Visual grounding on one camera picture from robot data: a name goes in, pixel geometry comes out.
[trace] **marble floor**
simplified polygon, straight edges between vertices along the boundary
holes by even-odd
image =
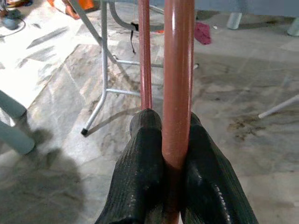
[[[34,3],[21,8],[27,27],[0,38],[0,49],[12,52],[0,53],[0,89],[28,108],[19,121],[4,112],[0,119],[17,123],[37,144],[20,156],[0,142],[0,224],[93,224],[140,99],[109,93],[90,135],[83,137],[80,131],[100,99],[100,47],[82,21],[43,0]],[[137,20],[130,5],[118,11],[126,21]],[[88,16],[100,31],[99,12]],[[199,68],[192,110],[232,163],[259,223],[297,224],[299,106],[264,119],[257,115],[298,94],[299,39],[286,34],[289,18],[246,15],[240,29],[232,31],[225,27],[228,16],[198,15],[211,26],[212,44],[195,41]],[[163,22],[161,15],[151,18]],[[110,13],[108,30],[112,54],[138,60],[130,31]],[[24,33],[28,39],[19,41]],[[133,44],[138,52],[138,34]],[[164,35],[151,33],[152,62],[161,63],[163,55]],[[109,62],[108,70],[110,87],[138,90],[138,67]],[[163,70],[153,68],[153,95],[163,95],[163,81]],[[161,117],[162,107],[163,101],[154,99]]]

